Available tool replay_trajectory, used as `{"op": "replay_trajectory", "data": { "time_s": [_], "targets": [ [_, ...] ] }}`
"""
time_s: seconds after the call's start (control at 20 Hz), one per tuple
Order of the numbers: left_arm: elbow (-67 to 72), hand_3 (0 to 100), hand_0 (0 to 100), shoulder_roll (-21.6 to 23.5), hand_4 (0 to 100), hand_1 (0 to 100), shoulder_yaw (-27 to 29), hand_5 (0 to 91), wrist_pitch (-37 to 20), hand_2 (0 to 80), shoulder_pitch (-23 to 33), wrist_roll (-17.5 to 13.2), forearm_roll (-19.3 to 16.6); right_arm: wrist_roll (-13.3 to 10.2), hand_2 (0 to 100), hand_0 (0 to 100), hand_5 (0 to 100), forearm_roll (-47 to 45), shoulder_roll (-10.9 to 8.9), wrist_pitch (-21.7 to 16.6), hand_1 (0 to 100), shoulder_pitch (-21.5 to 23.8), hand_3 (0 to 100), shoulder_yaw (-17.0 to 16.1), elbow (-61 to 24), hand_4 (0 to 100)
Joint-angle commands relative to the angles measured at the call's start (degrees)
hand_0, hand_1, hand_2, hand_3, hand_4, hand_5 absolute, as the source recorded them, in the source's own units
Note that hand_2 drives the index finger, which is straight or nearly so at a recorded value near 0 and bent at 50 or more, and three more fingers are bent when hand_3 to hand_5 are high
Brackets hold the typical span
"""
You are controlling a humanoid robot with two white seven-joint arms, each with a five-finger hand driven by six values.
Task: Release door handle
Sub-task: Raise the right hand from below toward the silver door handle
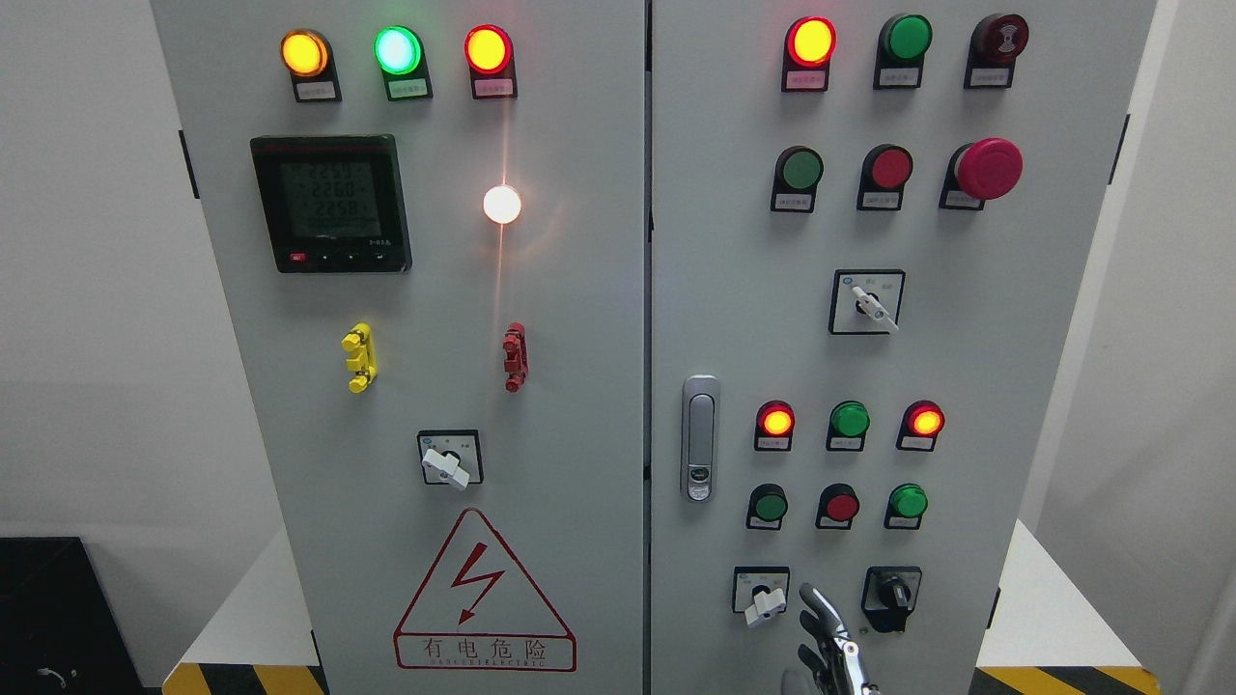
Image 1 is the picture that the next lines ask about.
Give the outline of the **grey robotic right hand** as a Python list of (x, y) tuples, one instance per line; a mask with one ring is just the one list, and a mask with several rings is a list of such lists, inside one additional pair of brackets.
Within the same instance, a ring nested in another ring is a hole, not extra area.
[(781, 693), (879, 694), (880, 689), (869, 676), (859, 644), (829, 599), (810, 582), (800, 585), (798, 595), (807, 606), (798, 615), (800, 625), (815, 638), (818, 648), (811, 650), (807, 644), (798, 646), (798, 660), (810, 670), (810, 676), (785, 672)]

